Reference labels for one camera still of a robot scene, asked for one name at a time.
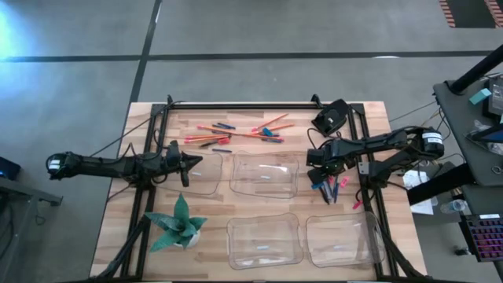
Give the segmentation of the black hole punch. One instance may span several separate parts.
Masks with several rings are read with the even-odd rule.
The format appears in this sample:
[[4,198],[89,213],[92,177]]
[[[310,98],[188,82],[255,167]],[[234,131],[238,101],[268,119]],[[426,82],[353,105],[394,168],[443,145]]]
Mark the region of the black hole punch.
[[324,105],[314,94],[311,101],[321,110],[311,123],[324,137],[330,136],[346,123],[349,106],[345,100],[338,99],[329,105]]

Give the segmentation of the striped floor mat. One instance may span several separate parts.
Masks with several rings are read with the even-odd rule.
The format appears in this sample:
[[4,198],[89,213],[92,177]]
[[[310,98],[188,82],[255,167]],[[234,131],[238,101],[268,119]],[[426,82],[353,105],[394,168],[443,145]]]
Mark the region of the striped floor mat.
[[438,0],[451,28],[503,28],[503,0]]

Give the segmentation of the black device blue light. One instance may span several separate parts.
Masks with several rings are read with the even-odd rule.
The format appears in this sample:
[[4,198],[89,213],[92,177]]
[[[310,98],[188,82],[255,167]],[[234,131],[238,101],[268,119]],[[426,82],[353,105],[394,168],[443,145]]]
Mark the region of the black device blue light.
[[13,161],[0,157],[0,178],[7,178],[16,181],[20,173],[21,166]]

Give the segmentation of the dark grey side desk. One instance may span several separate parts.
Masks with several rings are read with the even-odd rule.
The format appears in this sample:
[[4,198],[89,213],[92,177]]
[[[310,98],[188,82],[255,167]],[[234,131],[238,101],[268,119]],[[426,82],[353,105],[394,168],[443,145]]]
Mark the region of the dark grey side desk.
[[503,156],[492,153],[486,147],[466,138],[469,132],[475,130],[475,120],[487,126],[496,124],[494,120],[483,116],[482,104],[473,105],[469,101],[472,95],[484,88],[485,83],[473,83],[461,96],[450,91],[451,83],[448,81],[435,84],[433,92],[473,178],[480,186],[503,186],[503,174],[498,175],[492,171],[494,166],[503,169]]

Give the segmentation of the clear plastic bottle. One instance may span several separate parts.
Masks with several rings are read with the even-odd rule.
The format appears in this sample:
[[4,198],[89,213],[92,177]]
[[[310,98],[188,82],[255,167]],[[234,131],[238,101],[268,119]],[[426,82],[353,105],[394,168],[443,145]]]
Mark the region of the clear plastic bottle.
[[449,201],[440,206],[440,211],[444,214],[460,213],[468,207],[468,203],[462,199]]

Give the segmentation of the grey side bench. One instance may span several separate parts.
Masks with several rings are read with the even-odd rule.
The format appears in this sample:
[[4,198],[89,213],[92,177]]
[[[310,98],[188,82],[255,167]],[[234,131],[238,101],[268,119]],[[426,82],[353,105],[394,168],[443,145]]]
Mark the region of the grey side bench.
[[5,196],[0,199],[0,211],[5,208],[11,212],[6,228],[9,238],[6,246],[0,250],[0,283],[5,283],[20,250],[20,244],[27,236],[28,226],[35,221],[38,214],[39,202],[45,201],[51,206],[60,206],[63,197],[7,178],[0,178],[0,196]]

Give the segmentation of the green artificial plant white pot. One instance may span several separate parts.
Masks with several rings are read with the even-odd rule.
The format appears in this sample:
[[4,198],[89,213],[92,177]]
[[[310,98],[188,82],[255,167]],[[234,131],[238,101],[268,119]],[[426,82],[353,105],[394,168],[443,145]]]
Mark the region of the green artificial plant white pot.
[[201,227],[207,221],[207,218],[189,215],[189,205],[182,193],[178,195],[173,215],[146,212],[145,216],[163,230],[163,234],[152,245],[150,252],[158,252],[176,244],[187,249],[190,246],[190,241],[196,238]]

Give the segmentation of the black desk beam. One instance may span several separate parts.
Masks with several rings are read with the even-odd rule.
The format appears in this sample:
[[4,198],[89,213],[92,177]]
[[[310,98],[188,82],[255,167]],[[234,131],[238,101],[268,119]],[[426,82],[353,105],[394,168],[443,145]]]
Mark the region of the black desk beam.
[[435,177],[409,189],[407,197],[409,204],[415,205],[457,187],[473,183],[475,183],[475,178],[467,164],[454,166],[451,162],[447,162],[440,167]]

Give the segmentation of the backlit black keyboard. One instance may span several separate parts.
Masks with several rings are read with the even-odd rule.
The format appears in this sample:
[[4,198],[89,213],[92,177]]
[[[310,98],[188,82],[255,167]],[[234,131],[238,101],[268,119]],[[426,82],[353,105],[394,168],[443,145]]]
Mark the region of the backlit black keyboard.
[[459,226],[478,262],[503,261],[503,216],[462,215]]

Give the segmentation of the clear plastic bin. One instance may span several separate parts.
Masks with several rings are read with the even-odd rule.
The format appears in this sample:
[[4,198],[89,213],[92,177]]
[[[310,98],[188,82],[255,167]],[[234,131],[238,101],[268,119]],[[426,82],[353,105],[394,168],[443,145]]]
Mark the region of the clear plastic bin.
[[222,177],[222,156],[218,153],[194,151],[186,151],[186,153],[203,157],[196,166],[189,170],[189,186],[182,185],[180,174],[170,174],[164,182],[156,185],[157,188],[204,196],[213,194]]
[[233,158],[229,187],[248,196],[291,199],[298,191],[298,172],[293,156],[240,151]]
[[319,268],[381,263],[384,241],[370,212],[311,216],[306,221],[310,261]]
[[292,213],[228,221],[227,252],[234,270],[294,265],[303,260],[299,220]]

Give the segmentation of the black aluminium table frame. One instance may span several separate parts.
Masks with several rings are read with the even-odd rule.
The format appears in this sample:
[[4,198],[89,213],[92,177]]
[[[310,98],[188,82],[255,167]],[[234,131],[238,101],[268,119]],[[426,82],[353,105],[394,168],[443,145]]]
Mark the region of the black aluminium table frame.
[[[387,119],[385,105],[382,101],[353,102],[363,105],[369,133],[383,134],[391,128]],[[136,102],[130,106],[127,113],[125,134],[141,121],[150,118],[152,107],[157,110],[158,105],[166,102]],[[312,126],[310,121],[321,110],[316,108],[314,102],[184,102],[176,103],[168,109],[166,124],[166,140],[182,138],[195,134],[197,125],[207,125],[209,122],[229,122],[235,127],[243,127],[245,132],[251,131],[263,119],[273,119],[280,114],[288,113],[287,122],[295,126],[280,130],[285,136],[283,145],[266,143],[258,138],[234,137],[228,145],[229,150],[237,153],[242,150],[249,153],[295,153],[299,157],[300,168],[303,169],[306,161],[307,147],[311,147],[306,130]],[[119,154],[122,155],[130,142],[133,143],[136,153],[143,153],[145,140],[149,133],[149,122],[131,131],[124,136]],[[180,252],[176,248],[168,248],[166,252],[156,252],[152,255],[145,253],[143,275],[136,275],[141,237],[133,247],[129,257],[129,267],[124,276],[121,275],[122,266],[119,266],[114,277],[134,277],[134,281],[240,281],[240,282],[279,282],[279,281],[369,281],[376,279],[374,265],[372,266],[342,266],[317,268],[310,263],[308,251],[304,246],[304,257],[296,265],[272,266],[247,270],[234,270],[228,264],[226,249],[226,224],[234,217],[256,217],[262,215],[279,215],[286,212],[296,214],[301,222],[301,231],[305,235],[305,222],[310,215],[340,215],[363,211],[363,206],[353,210],[355,203],[354,194],[360,188],[356,182],[357,170],[351,169],[349,175],[351,183],[343,191],[337,204],[328,206],[321,204],[318,192],[308,192],[310,188],[302,186],[309,183],[307,176],[300,176],[299,194],[289,200],[267,199],[264,197],[244,196],[234,193],[229,188],[228,182],[220,182],[215,194],[198,196],[189,193],[185,199],[189,203],[190,215],[207,217],[203,225],[203,236],[195,248]],[[133,217],[136,193],[129,189],[112,198],[105,206],[97,247],[94,253],[89,277],[97,277],[105,270],[119,249],[127,239],[130,220]],[[379,209],[384,208],[387,213],[390,235],[404,257],[413,267],[422,274],[427,274],[423,253],[413,221],[413,214],[409,208],[406,191],[396,186],[383,189],[379,201],[378,196],[372,200],[374,212],[380,219]]]

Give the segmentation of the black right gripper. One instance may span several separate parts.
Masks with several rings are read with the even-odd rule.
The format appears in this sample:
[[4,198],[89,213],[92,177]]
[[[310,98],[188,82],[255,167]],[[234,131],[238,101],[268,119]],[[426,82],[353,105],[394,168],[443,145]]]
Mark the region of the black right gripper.
[[339,148],[335,140],[321,146],[319,149],[307,151],[307,166],[312,167],[307,172],[312,184],[329,181],[329,176],[337,176],[345,172],[346,163],[338,156]]

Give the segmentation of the black pole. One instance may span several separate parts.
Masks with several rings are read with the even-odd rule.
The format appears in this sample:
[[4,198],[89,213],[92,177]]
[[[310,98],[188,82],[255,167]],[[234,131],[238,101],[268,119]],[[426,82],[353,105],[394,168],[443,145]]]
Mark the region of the black pole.
[[486,73],[496,68],[501,62],[503,62],[503,44],[463,74],[459,79],[451,83],[449,85],[450,91],[456,95],[461,95],[466,88],[482,78]]

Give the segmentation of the dark tablet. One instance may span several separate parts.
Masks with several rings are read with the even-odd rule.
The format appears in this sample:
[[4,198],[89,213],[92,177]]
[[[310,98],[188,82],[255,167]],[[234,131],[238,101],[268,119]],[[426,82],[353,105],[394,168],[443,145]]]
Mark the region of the dark tablet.
[[484,124],[476,124],[475,129],[468,136],[477,142],[503,143],[503,124],[489,127]]

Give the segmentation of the black box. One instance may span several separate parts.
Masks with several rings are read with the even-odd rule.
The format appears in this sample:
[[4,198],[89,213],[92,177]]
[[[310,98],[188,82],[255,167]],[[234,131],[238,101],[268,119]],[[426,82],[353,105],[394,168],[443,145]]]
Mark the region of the black box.
[[491,119],[503,116],[503,75],[489,78],[484,86],[490,96],[483,101],[483,115]]

